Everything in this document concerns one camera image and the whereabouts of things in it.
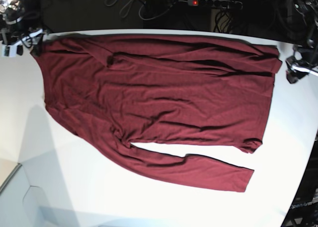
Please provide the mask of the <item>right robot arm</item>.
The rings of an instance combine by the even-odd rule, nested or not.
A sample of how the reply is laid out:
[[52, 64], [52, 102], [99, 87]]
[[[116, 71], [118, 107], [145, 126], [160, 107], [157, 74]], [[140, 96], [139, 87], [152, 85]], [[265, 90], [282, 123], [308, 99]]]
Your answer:
[[41, 21], [40, 0], [0, 0], [0, 55], [23, 55], [42, 42], [45, 29]]

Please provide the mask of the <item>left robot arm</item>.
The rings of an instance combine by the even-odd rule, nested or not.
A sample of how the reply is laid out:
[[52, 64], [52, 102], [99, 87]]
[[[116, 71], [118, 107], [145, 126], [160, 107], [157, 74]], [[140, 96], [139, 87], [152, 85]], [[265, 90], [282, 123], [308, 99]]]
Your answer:
[[286, 79], [295, 84], [318, 75], [318, 0], [274, 0], [274, 11], [285, 36], [293, 42]]

